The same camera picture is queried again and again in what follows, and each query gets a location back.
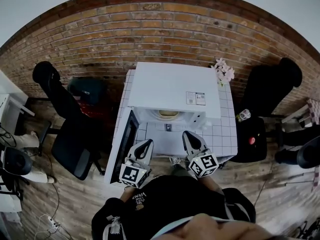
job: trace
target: checkered cloth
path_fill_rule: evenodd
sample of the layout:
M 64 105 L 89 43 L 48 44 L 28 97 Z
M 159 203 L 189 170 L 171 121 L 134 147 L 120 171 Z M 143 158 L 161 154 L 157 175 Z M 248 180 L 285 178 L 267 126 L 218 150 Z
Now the checkered cloth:
M 312 124 L 320 125 L 320 101 L 316 101 L 314 99 L 309 99 L 307 101 L 310 118 Z M 313 179 L 313 190 L 319 185 L 319 165 L 314 168 L 314 179 Z

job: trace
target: chair seat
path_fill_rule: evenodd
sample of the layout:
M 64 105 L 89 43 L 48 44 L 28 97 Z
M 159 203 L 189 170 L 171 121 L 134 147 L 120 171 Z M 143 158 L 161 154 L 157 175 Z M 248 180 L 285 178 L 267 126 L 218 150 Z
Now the chair seat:
M 80 180 L 87 177 L 98 150 L 97 126 L 89 119 L 78 124 L 66 119 L 51 150 L 53 157 Z
M 260 117 L 236 123 L 238 153 L 230 159 L 236 163 L 250 163 L 264 160 L 267 157 L 267 137 L 264 120 Z M 250 145 L 249 138 L 255 143 Z

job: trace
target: person's arm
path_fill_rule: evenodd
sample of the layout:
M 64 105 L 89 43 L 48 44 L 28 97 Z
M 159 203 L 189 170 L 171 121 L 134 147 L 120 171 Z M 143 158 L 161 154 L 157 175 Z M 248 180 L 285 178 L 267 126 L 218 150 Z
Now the person's arm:
M 221 195 L 224 195 L 222 188 L 217 183 L 215 183 L 215 181 L 210 177 L 210 175 L 202 178 L 198 178 L 198 181 L 201 184 L 205 185 L 209 190 L 215 191 Z
M 136 188 L 132 186 L 127 186 L 124 188 L 124 191 L 120 197 L 120 200 L 122 200 L 124 203 L 128 201 L 130 198 L 132 198 L 135 194 Z

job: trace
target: black pants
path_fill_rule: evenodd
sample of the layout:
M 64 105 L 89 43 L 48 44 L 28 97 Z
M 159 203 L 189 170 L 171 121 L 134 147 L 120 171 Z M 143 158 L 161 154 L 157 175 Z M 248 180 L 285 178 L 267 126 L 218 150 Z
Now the black pants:
M 283 144 L 288 146 L 303 146 L 314 138 L 320 136 L 320 125 L 313 125 L 312 127 L 297 130 L 293 132 L 283 132 Z M 275 154 L 275 161 L 279 164 L 297 165 L 297 151 L 282 150 Z

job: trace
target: microwave door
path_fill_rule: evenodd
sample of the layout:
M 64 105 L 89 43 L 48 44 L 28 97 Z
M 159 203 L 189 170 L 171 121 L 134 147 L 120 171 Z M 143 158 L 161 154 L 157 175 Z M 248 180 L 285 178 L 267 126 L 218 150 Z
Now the microwave door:
M 124 108 L 105 170 L 104 182 L 107 184 L 120 184 L 121 164 L 125 163 L 125 157 L 135 144 L 138 128 L 139 123 L 133 110 L 130 107 Z

